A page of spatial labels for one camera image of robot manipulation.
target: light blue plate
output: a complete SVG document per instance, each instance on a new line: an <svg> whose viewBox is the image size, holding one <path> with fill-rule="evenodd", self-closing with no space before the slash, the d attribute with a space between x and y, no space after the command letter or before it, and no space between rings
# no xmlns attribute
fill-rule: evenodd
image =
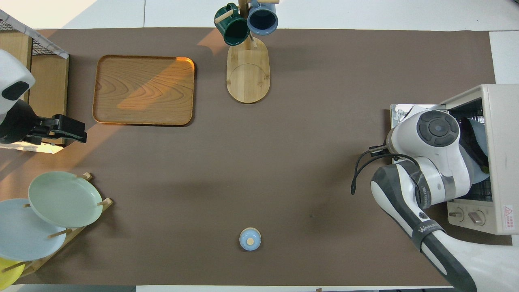
<svg viewBox="0 0 519 292"><path fill-rule="evenodd" d="M29 201L43 220L65 228L94 223L103 206L101 195L85 179L64 171L46 172L29 186Z"/></svg>
<svg viewBox="0 0 519 292"><path fill-rule="evenodd" d="M32 261L56 252L65 235L47 236L64 229L43 221L31 208L29 200L16 198L0 202L0 257L14 261Z"/></svg>
<svg viewBox="0 0 519 292"><path fill-rule="evenodd" d="M261 244L261 234L256 228L245 228L240 234L240 245L243 249L256 250Z"/></svg>

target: wooden mug stand base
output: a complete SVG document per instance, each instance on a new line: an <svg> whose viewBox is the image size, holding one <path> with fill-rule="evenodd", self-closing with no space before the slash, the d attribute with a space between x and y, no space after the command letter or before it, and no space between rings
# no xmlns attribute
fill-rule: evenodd
<svg viewBox="0 0 519 292"><path fill-rule="evenodd" d="M227 53L227 90L242 103L255 103L270 88L268 50L259 39L249 36Z"/></svg>

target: brown table mat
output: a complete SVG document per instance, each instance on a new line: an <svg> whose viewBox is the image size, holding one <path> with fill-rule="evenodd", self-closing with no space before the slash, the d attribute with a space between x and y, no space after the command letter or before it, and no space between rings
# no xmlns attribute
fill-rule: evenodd
<svg viewBox="0 0 519 292"><path fill-rule="evenodd" d="M115 204L18 283L200 285L448 285L374 201L353 166L389 130L392 103L437 103L494 83L486 32L277 30L271 87L241 104L225 84L228 47L213 29L44 31L71 54L69 108L86 144L55 155L0 151L0 200L25 197L51 170L90 171ZM104 55L187 56L197 67L186 127L95 122ZM446 218L444 206L428 211ZM238 235L258 228L262 246ZM509 237L444 226L456 237Z"/></svg>

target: wooden peg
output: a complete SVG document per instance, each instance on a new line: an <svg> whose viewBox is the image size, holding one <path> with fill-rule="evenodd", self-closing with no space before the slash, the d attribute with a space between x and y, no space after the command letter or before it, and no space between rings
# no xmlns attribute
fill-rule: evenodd
<svg viewBox="0 0 519 292"><path fill-rule="evenodd" d="M214 19L214 23L219 23L220 21L226 19L227 17L233 15L234 11L233 10L229 10L227 11L226 13L218 16L217 18Z"/></svg>
<svg viewBox="0 0 519 292"><path fill-rule="evenodd" d="M60 231L60 232L56 232L56 233L54 233L54 234L51 234L51 235L47 236L47 238L48 238L48 239L51 239L51 238L56 237L56 236L58 236L58 235L61 235L61 234L67 234L67 233L70 233L70 232L72 232L72 229L67 228L67 229L65 229L65 230L63 230L63 231Z"/></svg>
<svg viewBox="0 0 519 292"><path fill-rule="evenodd" d="M110 203L109 201L104 200L104 201L102 201L102 202L97 203L97 205L98 205L98 206L104 206L104 205L108 205L109 203Z"/></svg>
<svg viewBox="0 0 519 292"><path fill-rule="evenodd" d="M240 15L247 19L249 16L249 4L247 3L247 0L238 0L238 9L240 9Z"/></svg>
<svg viewBox="0 0 519 292"><path fill-rule="evenodd" d="M257 45L256 42L254 41L254 37L252 36L252 33L249 33L249 38L251 39L252 46L253 46L254 48L257 48L258 45Z"/></svg>
<svg viewBox="0 0 519 292"><path fill-rule="evenodd" d="M80 178L86 180L86 181L90 181L92 179L92 174L89 173L89 172L85 172L82 176L80 176Z"/></svg>
<svg viewBox="0 0 519 292"><path fill-rule="evenodd" d="M23 266L23 265L26 264L26 263L30 263L30 262L28 262L28 261L21 261L21 262L19 262L19 263L15 263L15 264L13 264L12 266L9 266L9 267L3 269L3 270L2 270L2 273L5 273L5 272L10 271L10 270L12 270L12 269L15 269L15 268L17 268L17 267L19 267L19 266Z"/></svg>

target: green mug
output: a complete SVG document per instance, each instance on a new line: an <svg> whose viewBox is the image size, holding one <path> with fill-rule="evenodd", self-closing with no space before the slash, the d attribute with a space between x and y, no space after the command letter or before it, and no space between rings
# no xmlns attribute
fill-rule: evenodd
<svg viewBox="0 0 519 292"><path fill-rule="evenodd" d="M233 11L233 14L216 23L216 28L224 37L224 41L229 46L236 46L247 39L249 36L249 27L247 20L240 15L238 6L234 3L229 3L227 6L220 8L214 18L218 18L228 11Z"/></svg>

